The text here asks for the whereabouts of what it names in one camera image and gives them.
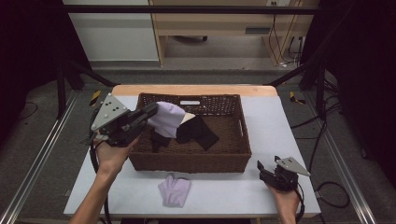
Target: wicker basket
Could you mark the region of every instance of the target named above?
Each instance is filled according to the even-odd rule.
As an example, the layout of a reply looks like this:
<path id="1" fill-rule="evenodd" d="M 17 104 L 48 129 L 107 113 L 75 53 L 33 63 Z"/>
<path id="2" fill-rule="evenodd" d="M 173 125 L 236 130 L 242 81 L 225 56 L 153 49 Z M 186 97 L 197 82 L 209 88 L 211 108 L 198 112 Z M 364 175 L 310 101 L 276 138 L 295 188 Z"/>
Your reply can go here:
<path id="1" fill-rule="evenodd" d="M 168 102 L 186 112 L 200 115 L 219 141 L 204 150 L 195 141 L 179 144 L 172 139 L 168 147 L 152 152 L 150 129 L 143 131 L 139 143 L 130 153 L 136 171 L 182 173 L 243 173 L 251 157 L 248 131 L 239 95 L 166 95 L 141 93 L 137 107 L 151 102 Z"/>

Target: cabinet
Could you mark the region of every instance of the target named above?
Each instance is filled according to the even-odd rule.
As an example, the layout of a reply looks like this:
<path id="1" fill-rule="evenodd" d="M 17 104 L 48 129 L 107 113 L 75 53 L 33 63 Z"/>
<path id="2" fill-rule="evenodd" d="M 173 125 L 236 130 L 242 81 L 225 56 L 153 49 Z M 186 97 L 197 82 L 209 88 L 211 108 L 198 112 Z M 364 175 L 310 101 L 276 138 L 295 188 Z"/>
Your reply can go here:
<path id="1" fill-rule="evenodd" d="M 63 0 L 65 5 L 146 6 L 145 0 Z M 70 13 L 78 38 L 95 64 L 157 61 L 148 13 Z"/>
<path id="2" fill-rule="evenodd" d="M 268 6 L 268 1 L 270 0 L 149 0 L 149 4 L 151 6 L 265 7 Z M 289 7 L 315 7 L 318 4 L 318 0 L 283 2 L 287 2 L 286 6 Z M 281 57 L 288 48 L 292 36 L 306 36 L 313 18 L 311 15 L 160 13 L 151 14 L 151 17 L 160 64 L 163 64 L 167 38 L 171 35 L 259 35 L 262 36 L 274 65 L 281 62 Z"/>

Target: black backdrop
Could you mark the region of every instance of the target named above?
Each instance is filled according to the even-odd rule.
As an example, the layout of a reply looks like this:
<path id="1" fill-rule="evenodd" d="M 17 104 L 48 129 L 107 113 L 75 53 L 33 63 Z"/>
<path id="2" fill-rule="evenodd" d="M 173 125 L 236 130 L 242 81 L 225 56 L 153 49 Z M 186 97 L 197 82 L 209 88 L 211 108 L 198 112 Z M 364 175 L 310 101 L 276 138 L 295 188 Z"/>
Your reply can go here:
<path id="1" fill-rule="evenodd" d="M 56 80 L 56 68 L 71 59 L 91 69 L 69 16 L 44 13 L 40 4 L 62 5 L 62 0 L 0 0 L 0 141 L 24 108 L 27 93 Z M 64 75 L 83 85 L 77 70 L 64 66 Z"/>
<path id="2" fill-rule="evenodd" d="M 333 7 L 342 0 L 321 1 Z M 333 18 L 315 16 L 304 46 L 305 62 Z M 368 157 L 396 188 L 396 1 L 357 0 L 338 29 L 327 62 L 337 79 L 346 115 Z"/>

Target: white fabric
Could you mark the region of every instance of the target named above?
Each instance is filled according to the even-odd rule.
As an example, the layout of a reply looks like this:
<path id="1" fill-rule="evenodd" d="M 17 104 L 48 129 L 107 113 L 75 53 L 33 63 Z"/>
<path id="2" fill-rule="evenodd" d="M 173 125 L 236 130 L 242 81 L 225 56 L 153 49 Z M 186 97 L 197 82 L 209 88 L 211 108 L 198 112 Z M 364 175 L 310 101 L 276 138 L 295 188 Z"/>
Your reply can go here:
<path id="1" fill-rule="evenodd" d="M 190 180 L 174 179 L 172 174 L 168 175 L 165 181 L 158 185 L 163 196 L 163 206 L 183 207 L 189 194 L 190 185 Z"/>
<path id="2" fill-rule="evenodd" d="M 191 114 L 191 113 L 186 113 L 186 115 L 184 116 L 184 119 L 181 121 L 180 124 L 186 122 L 186 121 L 189 120 L 189 119 L 193 119 L 193 118 L 195 118 L 195 115 L 193 115 L 193 114 Z"/>
<path id="3" fill-rule="evenodd" d="M 155 128 L 155 132 L 163 137 L 176 138 L 176 131 L 184 119 L 186 112 L 177 105 L 157 102 L 158 112 L 148 119 L 148 125 Z"/>

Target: white table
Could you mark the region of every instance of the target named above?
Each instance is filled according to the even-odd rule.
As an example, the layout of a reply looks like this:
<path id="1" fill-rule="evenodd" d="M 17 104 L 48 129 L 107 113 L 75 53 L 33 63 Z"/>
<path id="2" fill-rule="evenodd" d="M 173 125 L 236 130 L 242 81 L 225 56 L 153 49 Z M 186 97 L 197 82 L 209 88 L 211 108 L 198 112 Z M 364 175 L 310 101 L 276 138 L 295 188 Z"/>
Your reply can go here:
<path id="1" fill-rule="evenodd" d="M 168 172 L 137 172 L 130 161 L 109 192 L 109 211 L 112 217 L 274 217 L 277 216 L 273 195 L 259 179 L 257 160 L 267 170 L 276 167 L 274 156 L 293 157 L 302 166 L 304 161 L 292 135 L 282 104 L 276 94 L 253 96 L 241 94 L 242 107 L 252 156 L 242 174 L 185 174 L 174 173 L 191 181 L 191 189 L 183 208 L 163 206 L 158 189 Z M 117 95 L 127 107 L 134 110 L 136 95 Z M 64 213 L 72 216 L 93 180 L 94 170 L 89 153 L 81 166 Z M 300 175 L 304 190 L 305 217 L 320 213 L 318 201 L 309 177 Z"/>

